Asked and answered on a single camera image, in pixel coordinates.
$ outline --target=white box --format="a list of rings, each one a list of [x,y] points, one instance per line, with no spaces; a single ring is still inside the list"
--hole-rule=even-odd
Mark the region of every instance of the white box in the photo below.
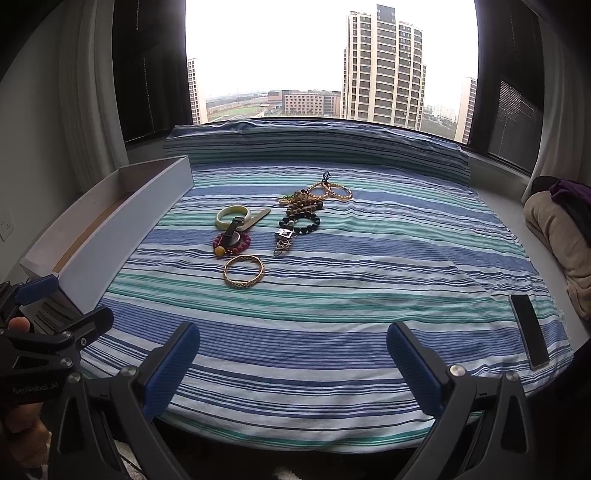
[[[61,294],[53,299],[88,313],[145,236],[192,187],[187,156],[120,168],[70,206],[21,265],[32,280],[55,275]],[[31,318],[39,308],[38,302],[24,313]]]

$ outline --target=blue striped fabric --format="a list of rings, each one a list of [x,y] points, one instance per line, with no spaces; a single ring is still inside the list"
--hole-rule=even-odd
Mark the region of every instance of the blue striped fabric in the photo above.
[[[190,432],[267,449],[375,452],[415,445],[433,419],[386,346],[405,321],[448,364],[519,373],[527,393],[568,366],[570,345],[517,238],[471,189],[392,166],[226,162],[193,165],[194,188],[148,234],[105,294],[115,327],[83,352],[91,375],[138,365],[189,320],[201,348],[165,418]],[[330,170],[350,202],[327,200],[317,232],[273,257],[278,199]],[[222,280],[215,213],[272,212],[251,230],[266,265],[246,290]],[[253,266],[235,265],[236,278]],[[508,296],[529,295],[550,363],[528,364]]]
[[[463,185],[470,182],[459,145],[411,130],[331,119],[261,118],[175,127],[164,143],[170,155],[192,163],[223,164],[281,158],[289,163],[322,158],[338,163],[380,164]]]

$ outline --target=apartment building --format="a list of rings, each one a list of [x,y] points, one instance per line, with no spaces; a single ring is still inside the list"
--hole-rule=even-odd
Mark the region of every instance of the apartment building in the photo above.
[[[203,91],[197,85],[195,74],[195,59],[187,61],[187,75],[189,77],[189,98],[191,100],[191,115],[193,116],[193,125],[207,123],[207,105]]]
[[[476,79],[466,77],[462,84],[462,97],[460,98],[460,113],[457,116],[456,142],[468,143],[472,115],[474,114],[474,101],[476,100]]]
[[[351,12],[343,72],[342,118],[419,130],[425,78],[423,32],[395,9]]]
[[[284,115],[339,117],[340,92],[283,90]]]

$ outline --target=phone screen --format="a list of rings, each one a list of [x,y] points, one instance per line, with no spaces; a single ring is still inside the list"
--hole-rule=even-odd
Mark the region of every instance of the phone screen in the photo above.
[[[511,304],[531,368],[547,364],[550,361],[548,349],[530,298],[527,295],[511,295]]]

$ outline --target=finger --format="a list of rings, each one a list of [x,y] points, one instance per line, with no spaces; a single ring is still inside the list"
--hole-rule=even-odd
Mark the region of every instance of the finger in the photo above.
[[[18,330],[19,332],[28,332],[31,324],[25,317],[14,317],[8,322],[8,328],[10,330]]]
[[[31,403],[29,405],[20,405],[11,410],[4,419],[4,425],[13,433],[21,432],[30,428],[41,410],[42,403]]]
[[[43,422],[37,419],[31,428],[23,430],[8,442],[8,449],[17,462],[32,457],[47,443],[49,432]]]
[[[30,457],[21,460],[19,463],[23,468],[37,468],[45,463],[47,460],[47,445],[44,444]]]

